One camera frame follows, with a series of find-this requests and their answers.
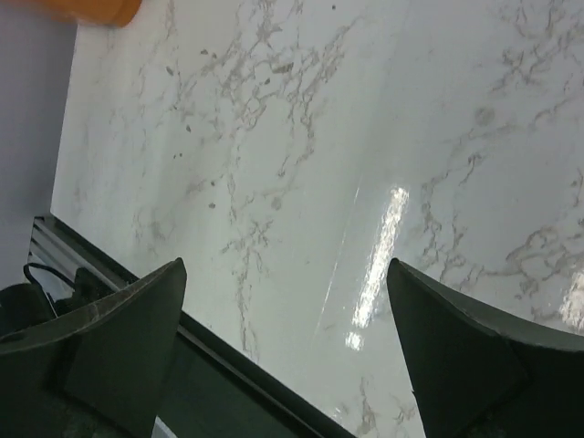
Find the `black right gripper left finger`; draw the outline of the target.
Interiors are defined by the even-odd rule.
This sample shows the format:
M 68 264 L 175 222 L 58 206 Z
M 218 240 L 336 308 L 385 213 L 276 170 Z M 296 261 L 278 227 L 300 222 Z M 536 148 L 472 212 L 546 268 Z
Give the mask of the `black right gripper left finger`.
M 177 258 L 83 308 L 1 338 L 2 436 L 151 436 L 185 289 Z

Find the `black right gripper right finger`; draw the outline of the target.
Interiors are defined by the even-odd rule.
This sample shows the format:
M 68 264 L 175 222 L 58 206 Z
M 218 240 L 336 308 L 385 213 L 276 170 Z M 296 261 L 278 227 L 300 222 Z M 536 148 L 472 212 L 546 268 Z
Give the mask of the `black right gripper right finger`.
M 387 288 L 426 436 L 582 436 L 580 335 L 489 306 L 397 258 Z

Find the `orange plastic laundry basket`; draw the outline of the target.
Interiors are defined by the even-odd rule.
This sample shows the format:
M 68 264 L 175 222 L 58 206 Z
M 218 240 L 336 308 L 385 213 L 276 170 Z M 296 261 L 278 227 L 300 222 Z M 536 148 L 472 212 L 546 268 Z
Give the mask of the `orange plastic laundry basket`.
M 47 0 L 44 8 L 80 23 L 124 27 L 138 13 L 141 0 Z

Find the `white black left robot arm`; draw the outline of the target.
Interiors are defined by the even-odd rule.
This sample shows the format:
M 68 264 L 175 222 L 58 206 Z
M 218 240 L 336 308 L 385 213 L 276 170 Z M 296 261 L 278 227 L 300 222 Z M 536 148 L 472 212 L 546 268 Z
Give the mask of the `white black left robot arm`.
M 52 298 L 33 276 L 32 269 L 56 277 L 72 290 L 72 295 Z M 1 338 L 64 316 L 114 293 L 111 287 L 85 267 L 77 269 L 73 280 L 54 267 L 39 263 L 25 264 L 23 273 L 27 283 L 1 290 Z

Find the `aluminium table edge rail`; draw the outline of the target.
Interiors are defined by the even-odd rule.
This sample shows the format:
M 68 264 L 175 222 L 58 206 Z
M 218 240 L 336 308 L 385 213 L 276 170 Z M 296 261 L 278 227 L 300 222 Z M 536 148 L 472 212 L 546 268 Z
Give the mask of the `aluminium table edge rail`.
M 52 215 L 37 216 L 32 225 L 28 262 L 59 271 L 70 281 L 86 268 L 109 289 L 118 291 L 138 278 Z

